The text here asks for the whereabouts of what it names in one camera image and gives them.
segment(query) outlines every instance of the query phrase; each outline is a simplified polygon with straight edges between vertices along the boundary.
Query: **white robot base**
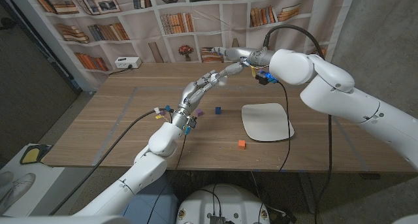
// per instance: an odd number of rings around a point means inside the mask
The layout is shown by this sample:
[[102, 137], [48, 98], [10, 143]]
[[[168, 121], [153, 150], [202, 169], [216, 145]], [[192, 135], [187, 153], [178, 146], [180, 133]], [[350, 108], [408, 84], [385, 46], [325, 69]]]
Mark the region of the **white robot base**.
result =
[[[249, 191], [231, 184], [216, 184], [215, 189], [214, 186], [208, 185], [188, 196], [178, 209], [176, 223], [270, 223], [266, 206], [261, 207], [261, 200]], [[220, 207], [212, 192], [219, 198]]]

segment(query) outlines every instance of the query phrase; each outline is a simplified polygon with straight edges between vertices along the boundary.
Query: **purple cube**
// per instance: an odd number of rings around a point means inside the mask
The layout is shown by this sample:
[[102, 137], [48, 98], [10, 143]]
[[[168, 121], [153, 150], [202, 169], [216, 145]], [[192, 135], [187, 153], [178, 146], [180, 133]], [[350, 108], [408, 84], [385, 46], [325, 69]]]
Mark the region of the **purple cube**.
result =
[[203, 116], [203, 110], [202, 109], [196, 109], [197, 116]]

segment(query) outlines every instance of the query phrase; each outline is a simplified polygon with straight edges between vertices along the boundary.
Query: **potted flower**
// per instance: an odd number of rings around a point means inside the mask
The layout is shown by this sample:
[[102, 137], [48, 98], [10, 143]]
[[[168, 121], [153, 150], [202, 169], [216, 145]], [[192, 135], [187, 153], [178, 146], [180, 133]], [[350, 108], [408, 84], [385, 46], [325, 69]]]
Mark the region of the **potted flower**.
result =
[[178, 49], [179, 54], [185, 55], [185, 61], [191, 61], [189, 54], [191, 54], [193, 51], [193, 48], [188, 45], [183, 45]]

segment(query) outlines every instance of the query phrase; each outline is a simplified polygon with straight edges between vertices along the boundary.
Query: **wooden table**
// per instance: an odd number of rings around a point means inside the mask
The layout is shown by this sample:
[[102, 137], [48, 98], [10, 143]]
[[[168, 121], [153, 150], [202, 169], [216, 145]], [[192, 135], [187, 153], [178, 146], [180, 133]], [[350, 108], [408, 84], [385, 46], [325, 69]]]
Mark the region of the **wooden table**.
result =
[[[134, 119], [155, 107], [170, 105], [177, 109], [181, 92], [188, 83], [212, 69], [219, 72], [228, 64], [142, 64], [139, 69], [110, 76], [44, 158], [44, 163], [52, 167], [90, 167], [104, 154], [101, 149], [106, 151]], [[327, 115], [308, 108], [300, 100], [299, 94], [305, 85], [285, 87], [295, 135], [291, 138], [290, 155], [283, 169], [326, 171]], [[285, 108], [284, 92], [278, 84], [258, 84], [249, 69], [238, 76], [230, 76], [225, 87], [211, 89], [199, 105], [204, 115], [198, 117], [196, 128], [187, 136], [179, 169], [278, 170], [285, 159], [288, 141], [254, 141], [242, 124], [241, 108], [245, 104], [259, 103], [280, 103]], [[221, 107], [221, 115], [215, 114], [216, 106]], [[132, 127], [101, 166], [131, 166], [137, 153], [164, 122], [154, 116], [147, 116]], [[354, 123], [337, 120], [343, 129], [333, 121], [334, 171], [414, 172], [390, 147]], [[238, 140], [246, 141], [245, 150], [238, 149]], [[169, 169], [175, 167], [179, 154], [177, 150], [168, 159]]]

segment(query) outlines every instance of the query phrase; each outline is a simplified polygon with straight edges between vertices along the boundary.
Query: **orange cube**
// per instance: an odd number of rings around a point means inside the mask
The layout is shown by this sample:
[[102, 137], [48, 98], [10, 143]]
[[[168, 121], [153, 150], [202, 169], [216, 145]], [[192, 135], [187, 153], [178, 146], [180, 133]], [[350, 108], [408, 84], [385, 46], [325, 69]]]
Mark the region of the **orange cube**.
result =
[[246, 149], [246, 141], [238, 140], [238, 149], [245, 150]]

